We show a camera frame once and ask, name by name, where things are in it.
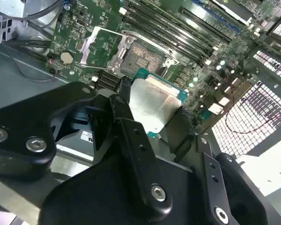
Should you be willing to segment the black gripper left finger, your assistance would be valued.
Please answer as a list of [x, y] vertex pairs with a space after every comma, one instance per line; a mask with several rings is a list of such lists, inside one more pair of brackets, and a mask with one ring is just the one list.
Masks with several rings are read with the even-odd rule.
[[85, 109], [96, 153], [91, 167], [120, 158], [136, 208], [148, 212], [149, 222], [160, 222], [171, 212], [173, 200], [144, 127], [133, 118], [130, 94], [126, 80], [108, 97], [73, 82], [1, 108], [0, 175], [41, 178], [56, 156], [56, 141], [69, 133], [72, 114]]

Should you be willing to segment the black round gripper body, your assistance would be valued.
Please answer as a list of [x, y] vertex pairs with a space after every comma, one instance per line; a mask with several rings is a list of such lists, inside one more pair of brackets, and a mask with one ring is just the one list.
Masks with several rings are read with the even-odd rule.
[[[162, 225], [206, 225], [199, 181], [185, 167], [158, 159], [173, 207]], [[118, 157], [112, 157], [64, 181], [46, 197], [41, 225], [148, 225], [148, 212], [136, 208], [131, 185]]]

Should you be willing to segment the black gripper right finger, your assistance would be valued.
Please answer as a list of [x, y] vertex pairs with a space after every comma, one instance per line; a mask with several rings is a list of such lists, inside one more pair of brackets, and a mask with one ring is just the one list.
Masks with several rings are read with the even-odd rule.
[[206, 138], [195, 133], [180, 107], [163, 129], [174, 162], [191, 170], [196, 225], [281, 225], [281, 215], [236, 160], [213, 156]]

